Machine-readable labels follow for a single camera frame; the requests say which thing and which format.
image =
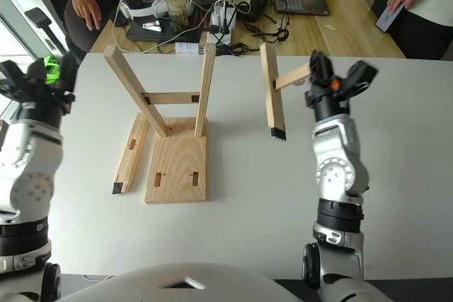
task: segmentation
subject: wooden board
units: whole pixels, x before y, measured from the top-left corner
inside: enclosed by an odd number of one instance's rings
[[[286,140],[285,116],[283,115],[282,94],[274,89],[274,82],[278,78],[277,57],[273,45],[263,43],[260,47],[261,67],[263,69],[266,112],[268,126],[272,137]]]
[[[108,45],[104,51],[104,58],[159,136],[165,137],[166,127],[164,119],[156,107],[148,105],[143,98],[142,94],[145,90],[121,51],[116,45]]]
[[[279,56],[309,56],[314,50],[320,50],[329,56],[404,58],[390,34],[383,33],[376,27],[376,16],[370,11],[365,0],[326,0],[326,3],[331,10],[330,16],[289,15],[289,37],[286,41],[275,44]],[[272,4],[268,4],[263,13],[278,22],[282,17]],[[263,32],[275,32],[275,24],[264,16],[254,25]],[[108,21],[91,52],[102,52],[105,46],[114,44],[112,32],[121,48],[127,51],[141,52],[156,46],[155,42],[133,42],[127,39],[125,30],[113,27],[112,21]],[[231,39],[233,44],[242,42],[251,49],[259,48],[262,42],[261,39],[253,37],[240,21],[237,22]],[[174,44],[164,45],[161,49],[170,52],[174,50]],[[149,53],[159,51],[154,48]]]
[[[302,85],[305,82],[305,79],[310,77],[310,65],[305,64],[297,69],[294,69],[284,76],[278,77],[275,80],[275,90],[280,90],[286,86],[297,83],[297,85]]]
[[[207,120],[195,137],[195,118],[166,118],[168,136],[154,137],[147,204],[207,200]]]
[[[160,92],[143,93],[144,98],[148,98],[152,105],[157,104],[192,104],[198,103],[199,92]]]
[[[142,113],[137,113],[129,138],[127,139],[125,150],[122,153],[118,172],[115,176],[113,194],[129,192],[135,173],[137,172],[148,127],[149,122],[147,118]]]

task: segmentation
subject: black rubber foot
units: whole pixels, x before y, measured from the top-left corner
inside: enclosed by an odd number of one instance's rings
[[[272,137],[286,141],[286,132],[284,130],[280,130],[276,127],[272,127],[272,128],[270,128],[270,135]]]
[[[121,182],[115,182],[113,183],[113,191],[112,194],[120,194],[122,189],[122,183]]]

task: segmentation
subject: black chair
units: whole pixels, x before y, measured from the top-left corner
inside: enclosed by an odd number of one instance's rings
[[[64,8],[66,7],[66,4],[68,0],[50,0],[52,3],[52,6],[54,7],[55,12],[57,13],[58,17],[61,19],[61,21],[64,24]],[[54,33],[50,30],[50,23],[52,22],[44,12],[40,8],[32,8],[29,11],[25,12],[25,15],[36,25],[37,28],[42,28],[49,39],[52,41],[52,43],[55,45],[55,47],[62,53],[64,54],[67,52],[61,42],[57,39],[57,37],[54,35]],[[77,47],[69,38],[68,35],[65,37],[65,41],[67,44],[67,47],[71,52],[73,52],[76,61],[80,64],[81,61],[84,59],[86,52]]]

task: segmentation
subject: headphones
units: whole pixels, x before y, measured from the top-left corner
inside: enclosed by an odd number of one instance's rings
[[[202,6],[213,4],[216,0],[196,0]],[[165,0],[154,0],[149,5],[145,0],[120,0],[119,9],[114,10],[110,19],[117,27],[127,25],[127,19],[133,20],[135,17],[154,16],[155,18],[167,17],[168,9]],[[185,0],[185,8],[189,16],[192,15],[194,4],[190,5],[189,0]]]

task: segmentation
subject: wooden plank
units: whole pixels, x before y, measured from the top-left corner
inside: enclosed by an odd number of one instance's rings
[[[143,93],[144,98],[148,98],[152,105],[157,104],[192,104],[198,103],[199,92],[160,92]]]
[[[166,118],[168,136],[155,136],[144,201],[147,204],[207,200],[207,121],[202,137],[195,118]]]
[[[310,77],[310,65],[302,65],[297,69],[288,72],[284,76],[278,77],[275,80],[275,90],[280,90],[281,88],[297,82],[300,82],[298,85],[302,85],[308,77]]]
[[[113,194],[129,192],[135,173],[137,172],[137,165],[142,154],[148,127],[148,119],[143,113],[137,113],[129,138],[127,139],[125,150],[122,153],[118,172],[115,176]]]
[[[280,90],[274,89],[274,81],[278,78],[277,57],[275,56],[274,46],[264,42],[261,44],[260,52],[270,135],[286,140],[282,94]]]
[[[115,72],[118,79],[125,86],[127,92],[138,105],[145,117],[149,120],[152,127],[156,130],[160,137],[167,135],[164,119],[154,105],[148,105],[143,98],[142,93],[145,92],[143,86],[137,76],[131,69],[127,60],[122,55],[116,45],[108,45],[104,51],[104,58]]]
[[[197,109],[197,122],[195,123],[195,136],[201,137],[205,123],[207,100],[210,96],[212,70],[214,69],[215,44],[206,44],[203,57],[203,70],[201,74],[200,101]]]

